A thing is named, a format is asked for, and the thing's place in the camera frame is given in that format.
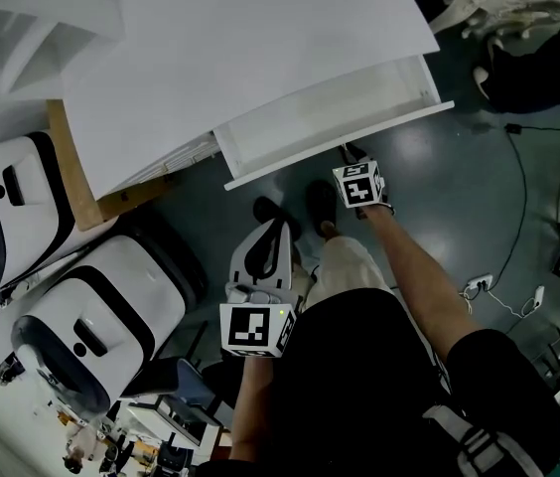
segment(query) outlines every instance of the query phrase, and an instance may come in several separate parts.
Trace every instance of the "gray floor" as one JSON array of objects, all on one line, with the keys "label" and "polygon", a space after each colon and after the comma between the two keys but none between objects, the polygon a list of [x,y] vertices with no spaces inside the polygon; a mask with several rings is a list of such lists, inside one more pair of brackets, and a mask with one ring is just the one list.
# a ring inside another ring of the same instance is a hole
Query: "gray floor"
[{"label": "gray floor", "polygon": [[[560,127],[560,107],[530,115],[492,112],[471,83],[470,71],[479,47],[463,41],[459,31],[440,37],[442,51],[427,57],[444,100],[456,108],[429,118],[374,134],[358,146],[378,160],[389,182],[397,219],[463,288],[468,279],[498,275],[515,238],[523,203],[520,172],[502,128],[507,122]],[[520,48],[533,48],[523,43]],[[524,131],[515,138],[528,184],[528,204],[522,234],[494,293],[520,309],[537,285],[546,286],[545,301],[533,316],[516,324],[505,308],[480,295],[474,316],[486,327],[509,333],[523,353],[534,358],[560,327],[560,279],[550,273],[560,250],[555,231],[560,184],[560,133]],[[302,224],[298,242],[308,269],[315,267],[320,239],[311,230],[304,206],[304,189],[315,179],[331,179],[341,165],[337,150],[323,153],[268,175],[231,192],[221,156],[180,174],[181,185],[155,203],[155,209],[180,233],[196,253],[210,279],[210,291],[199,309],[186,317],[169,344],[169,354],[183,354],[203,320],[210,328],[197,357],[217,359],[218,307],[223,300],[229,259],[256,221],[251,207],[264,195],[287,209]],[[368,227],[353,211],[338,207],[341,230],[362,241],[394,279]]]}]

